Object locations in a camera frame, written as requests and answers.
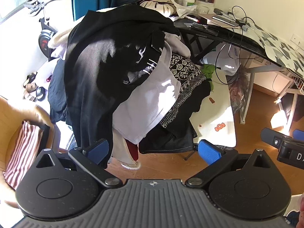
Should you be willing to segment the white waffle garment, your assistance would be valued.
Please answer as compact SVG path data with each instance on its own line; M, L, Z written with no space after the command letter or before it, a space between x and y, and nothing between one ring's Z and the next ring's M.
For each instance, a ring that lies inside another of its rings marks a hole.
M181 83L169 69L173 53L190 56L190 50L181 42L180 36L166 32L156 69L114 111L112 127L115 145L126 140L138 144L176 102Z

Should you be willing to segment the geometric pattern tablecloth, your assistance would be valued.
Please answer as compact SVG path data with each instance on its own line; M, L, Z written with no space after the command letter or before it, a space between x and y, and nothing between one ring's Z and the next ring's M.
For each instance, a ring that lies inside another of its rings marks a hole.
M259 26L250 25L247 32L251 39L258 38L257 42L264 48L271 61L288 68L303 78L303 56L292 46Z

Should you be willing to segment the black hooded sweatshirt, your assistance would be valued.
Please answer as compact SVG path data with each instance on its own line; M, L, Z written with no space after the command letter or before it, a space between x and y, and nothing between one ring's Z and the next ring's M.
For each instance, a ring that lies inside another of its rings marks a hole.
M113 114L156 69L165 33L179 36L159 12L124 5L105 12L88 11L71 31L64 65L67 111L77 145L100 139L113 150Z

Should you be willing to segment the red white striped cushion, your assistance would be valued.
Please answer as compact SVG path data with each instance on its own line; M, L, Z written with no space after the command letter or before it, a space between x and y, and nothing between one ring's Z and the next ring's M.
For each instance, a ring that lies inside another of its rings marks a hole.
M8 160L8 165L3 173L4 180L14 190L17 189L26 172L34 162L43 130L28 121L22 121L22 125L17 134L15 147Z

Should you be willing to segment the wooden chair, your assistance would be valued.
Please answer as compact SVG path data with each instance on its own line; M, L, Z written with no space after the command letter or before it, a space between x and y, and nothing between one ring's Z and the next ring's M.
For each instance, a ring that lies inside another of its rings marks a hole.
M43 149L63 152L60 130L29 100L1 97L1 200L17 208L15 190Z

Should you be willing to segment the exercise bike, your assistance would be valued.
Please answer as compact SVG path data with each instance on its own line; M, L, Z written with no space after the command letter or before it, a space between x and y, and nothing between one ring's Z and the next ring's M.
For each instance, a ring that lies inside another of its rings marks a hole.
M35 17L41 11L44 13L44 8L49 3L54 1L60 0L50 0L47 2L44 0L28 0L26 3L24 3L24 7L28 8L30 10L30 14ZM54 59L54 57L51 56L51 53L54 51L54 49L49 48L48 43L50 39L57 33L57 30L50 26L49 17L46 17L45 15L39 19L39 23L41 25L41 32L38 37L38 45L42 54L44 54L44 56L46 56L46 58L51 61Z

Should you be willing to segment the green cloth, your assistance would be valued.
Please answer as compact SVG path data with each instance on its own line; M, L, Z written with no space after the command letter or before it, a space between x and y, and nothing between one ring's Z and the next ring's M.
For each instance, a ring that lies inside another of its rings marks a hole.
M206 79L209 81L211 91L213 91L214 85L212 82L212 76L213 76L213 73L215 72L215 66L210 65L210 64L204 64L203 68L201 69L201 72L204 74Z

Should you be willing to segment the pink notebook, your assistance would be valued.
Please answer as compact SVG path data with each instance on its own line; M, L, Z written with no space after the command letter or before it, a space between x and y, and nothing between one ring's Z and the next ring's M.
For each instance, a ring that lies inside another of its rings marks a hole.
M226 17L223 17L221 15L217 14L199 14L200 17L204 18L206 20L207 25L213 25L223 28L239 28L240 26L233 21L232 19L228 19Z

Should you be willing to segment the white striped bag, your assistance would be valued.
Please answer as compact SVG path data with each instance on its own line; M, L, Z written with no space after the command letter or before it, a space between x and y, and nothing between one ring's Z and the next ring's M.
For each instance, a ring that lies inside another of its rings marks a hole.
M143 8L155 10L164 17L170 17L176 13L176 7L170 0L151 0L140 3Z

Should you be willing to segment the black white patterned cloth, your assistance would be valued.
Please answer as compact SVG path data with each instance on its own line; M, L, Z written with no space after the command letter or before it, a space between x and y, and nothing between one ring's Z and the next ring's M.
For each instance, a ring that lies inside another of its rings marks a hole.
M172 54L169 70L181 86L176 102L160 121L164 128L176 118L180 106L191 96L194 88L206 80L205 75L189 58L178 54Z

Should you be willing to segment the dark navy garment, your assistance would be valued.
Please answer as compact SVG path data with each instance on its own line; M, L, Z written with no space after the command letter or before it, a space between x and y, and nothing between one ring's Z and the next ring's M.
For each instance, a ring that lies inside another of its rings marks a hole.
M53 124L58 121L65 121L67 125L71 126L72 123L67 111L67 98L65 95L64 64L64 60L59 58L48 87L49 116Z

